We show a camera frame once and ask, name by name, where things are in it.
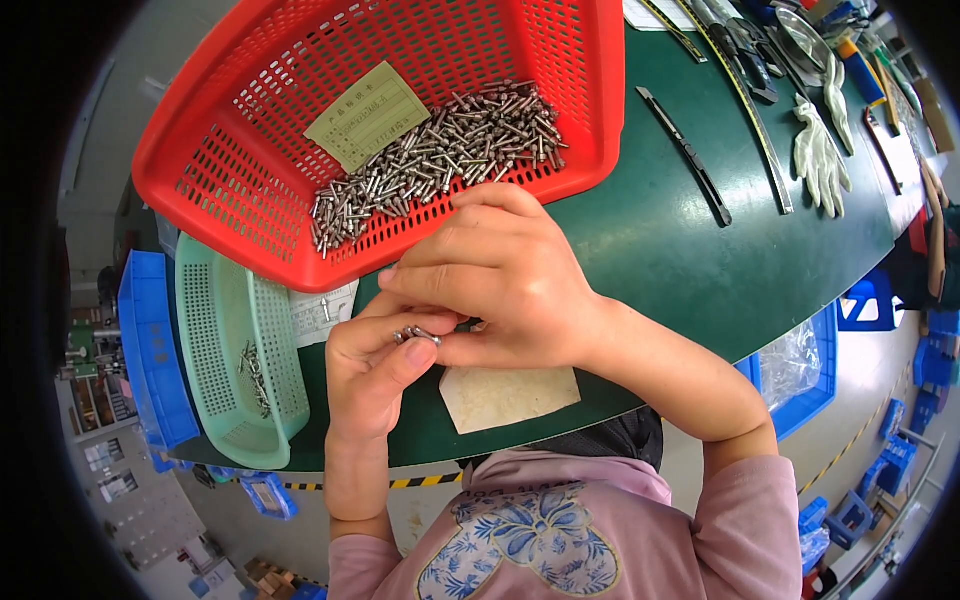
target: red object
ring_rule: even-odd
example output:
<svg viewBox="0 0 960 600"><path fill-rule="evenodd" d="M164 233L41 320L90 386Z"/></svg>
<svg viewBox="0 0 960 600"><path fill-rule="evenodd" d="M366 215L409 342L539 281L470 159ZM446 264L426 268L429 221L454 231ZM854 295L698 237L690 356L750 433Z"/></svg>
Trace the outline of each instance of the red object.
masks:
<svg viewBox="0 0 960 600"><path fill-rule="evenodd" d="M906 230L910 236L910 249L926 256L926 206L920 209Z"/></svg>
<svg viewBox="0 0 960 600"><path fill-rule="evenodd" d="M343 174L303 132L383 60L428 106L486 81L533 79L561 114L567 167L504 180L547 204L613 170L623 129L622 8L609 0L242 0L201 43L133 158L143 200L268 279L322 292L398 260L453 211L448 196L383 215L355 247L316 252L309 210ZM452 193L460 191L454 180Z"/></svg>

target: person's left hand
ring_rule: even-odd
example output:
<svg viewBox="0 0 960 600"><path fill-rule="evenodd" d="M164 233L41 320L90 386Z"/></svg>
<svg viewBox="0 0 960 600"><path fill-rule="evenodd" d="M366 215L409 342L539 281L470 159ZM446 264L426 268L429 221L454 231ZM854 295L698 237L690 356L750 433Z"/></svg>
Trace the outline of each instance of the person's left hand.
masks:
<svg viewBox="0 0 960 600"><path fill-rule="evenodd" d="M385 439L399 419L403 390L437 361L433 342L415 338L397 346L394 332L418 325L446 335L457 321L456 313L412 312L384 292L356 318L334 326L326 342L327 436L360 444Z"/></svg>

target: white cotton glove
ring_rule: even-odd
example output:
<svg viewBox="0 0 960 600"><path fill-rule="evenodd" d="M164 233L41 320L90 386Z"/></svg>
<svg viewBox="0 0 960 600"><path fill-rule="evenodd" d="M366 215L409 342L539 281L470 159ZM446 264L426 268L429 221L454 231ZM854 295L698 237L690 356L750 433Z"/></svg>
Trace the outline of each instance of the white cotton glove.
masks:
<svg viewBox="0 0 960 600"><path fill-rule="evenodd" d="M820 118L817 108L797 94L797 107L793 113L806 123L806 129L793 142L793 159L797 174L806 180L806 189L813 197L813 205L822 206L830 217L844 215L843 196L840 186L848 192L853 184L843 164L843 157L830 137L827 126Z"/></svg>
<svg viewBox="0 0 960 600"><path fill-rule="evenodd" d="M830 116L833 117L833 127L840 133L840 139L847 148L847 152L853 156L853 136L847 120L847 99L841 91L846 79L847 70L844 69L843 62L837 60L831 52L827 64L827 78L824 81L824 98L827 100Z"/></svg>

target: person's right hand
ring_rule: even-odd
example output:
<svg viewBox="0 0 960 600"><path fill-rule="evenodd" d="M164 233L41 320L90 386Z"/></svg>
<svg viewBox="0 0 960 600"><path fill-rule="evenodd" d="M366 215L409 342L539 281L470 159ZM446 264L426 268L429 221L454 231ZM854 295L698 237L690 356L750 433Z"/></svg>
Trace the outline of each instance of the person's right hand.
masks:
<svg viewBox="0 0 960 600"><path fill-rule="evenodd" d="M604 341L593 326L610 300L590 289L540 202L511 183L479 185L452 202L456 214L379 276L383 290L486 322L481 332L444 336L438 362L584 365Z"/></svg>

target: paper document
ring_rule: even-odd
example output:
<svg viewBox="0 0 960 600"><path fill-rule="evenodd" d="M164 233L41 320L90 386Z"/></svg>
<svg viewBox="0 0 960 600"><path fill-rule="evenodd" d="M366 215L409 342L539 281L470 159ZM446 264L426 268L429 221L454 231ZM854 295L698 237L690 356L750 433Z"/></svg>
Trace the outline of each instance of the paper document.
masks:
<svg viewBox="0 0 960 600"><path fill-rule="evenodd" d="M290 316L294 320L294 337L297 348L306 348L325 342L330 329L341 321L349 321L353 314L360 279L326 294L301 294L290 290ZM326 298L326 320L323 299Z"/></svg>
<svg viewBox="0 0 960 600"><path fill-rule="evenodd" d="M695 32L697 31L697 26L693 24L693 21L686 16L686 12L679 6L678 2L683 0L647 0L651 4L657 6L660 9L660 12L665 13L670 17L670 20L673 21L674 25L679 27L685 32ZM733 4L730 3L730 0L703 0L705 6L720 6L723 8L723 11L726 12L729 16L733 18L743 18L743 15L740 14L736 8L733 7ZM720 21L726 21L726 19L718 12L713 11L717 15L717 19ZM666 26L657 19L652 12L650 12L640 0L623 0L623 18L627 19L627 22L630 23L630 26L636 30L642 32L665 32Z"/></svg>
<svg viewBox="0 0 960 600"><path fill-rule="evenodd" d="M696 25L686 16L686 13L677 6L674 0L648 0L670 17L674 25L685 32L697 31ZM640 3L640 0L623 0L623 18L630 26L642 32L665 32L666 26L654 16L652 12Z"/></svg>
<svg viewBox="0 0 960 600"><path fill-rule="evenodd" d="M303 135L353 173L429 117L414 90L384 60L351 85Z"/></svg>

